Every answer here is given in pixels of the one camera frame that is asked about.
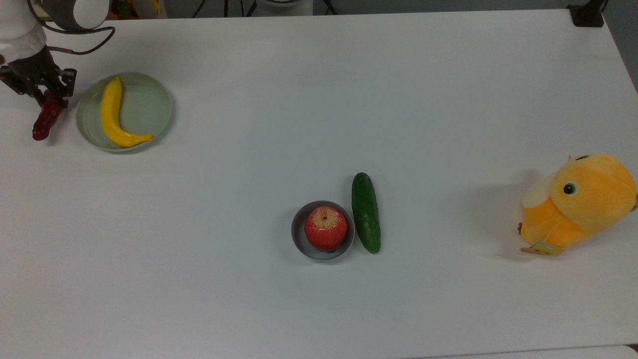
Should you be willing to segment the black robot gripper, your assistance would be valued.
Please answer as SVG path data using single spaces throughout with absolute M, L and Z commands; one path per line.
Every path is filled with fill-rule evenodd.
M 77 70 L 62 69 L 54 61 L 48 46 L 35 55 L 18 59 L 1 67 L 1 81 L 19 95 L 34 98 L 43 107 L 46 91 L 58 97 L 62 108 L 68 108 L 68 98 L 73 96 Z

